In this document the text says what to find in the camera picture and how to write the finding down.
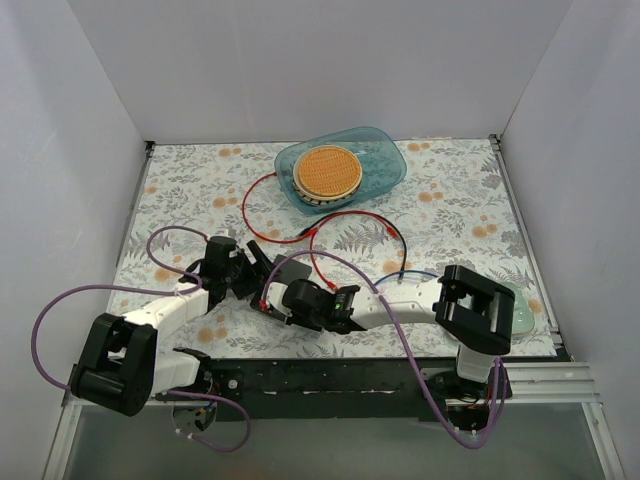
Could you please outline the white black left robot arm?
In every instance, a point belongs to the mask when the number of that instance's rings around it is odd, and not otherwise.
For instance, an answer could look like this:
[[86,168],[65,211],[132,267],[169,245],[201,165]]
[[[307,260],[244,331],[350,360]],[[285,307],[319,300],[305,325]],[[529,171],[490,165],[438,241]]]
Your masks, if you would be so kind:
[[71,393],[126,416],[173,389],[193,400],[205,398],[219,386],[206,366],[209,356],[185,347],[162,353],[159,344],[213,310],[228,292],[238,299],[254,295],[273,268],[254,241],[242,249],[232,238],[210,238],[204,257],[182,272],[169,295],[94,320],[71,374]]

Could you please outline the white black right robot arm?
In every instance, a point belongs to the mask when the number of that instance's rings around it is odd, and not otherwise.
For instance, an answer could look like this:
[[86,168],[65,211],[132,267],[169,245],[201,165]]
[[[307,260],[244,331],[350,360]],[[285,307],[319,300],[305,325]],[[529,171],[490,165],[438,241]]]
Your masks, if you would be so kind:
[[475,397],[489,384],[494,361],[511,350],[515,293],[461,265],[429,281],[388,283],[380,292],[350,285],[334,292],[308,279],[272,282],[258,306],[284,322],[346,335],[384,325],[434,324],[458,342],[454,389]]

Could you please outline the black network switch box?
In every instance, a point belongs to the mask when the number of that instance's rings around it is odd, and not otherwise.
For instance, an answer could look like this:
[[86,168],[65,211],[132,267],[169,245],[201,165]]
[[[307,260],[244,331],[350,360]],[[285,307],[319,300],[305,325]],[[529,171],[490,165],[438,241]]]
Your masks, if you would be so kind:
[[[277,255],[274,259],[267,258],[263,261],[264,267],[266,268],[264,274],[264,281],[262,282],[261,289],[264,289],[264,285],[266,283],[267,278],[273,271],[273,269],[283,260],[285,257],[283,255]],[[276,283],[282,283],[284,285],[289,285],[291,282],[299,279],[308,279],[311,275],[312,267],[302,263],[296,259],[288,261],[285,265],[278,269],[276,274],[273,277],[273,281]]]

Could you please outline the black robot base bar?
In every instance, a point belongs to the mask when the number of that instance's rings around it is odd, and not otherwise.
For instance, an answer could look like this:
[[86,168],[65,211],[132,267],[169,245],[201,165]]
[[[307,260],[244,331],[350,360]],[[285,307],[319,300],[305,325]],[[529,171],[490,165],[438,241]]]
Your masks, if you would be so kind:
[[181,390],[233,400],[254,420],[436,420],[405,358],[209,359],[202,366],[204,377]]

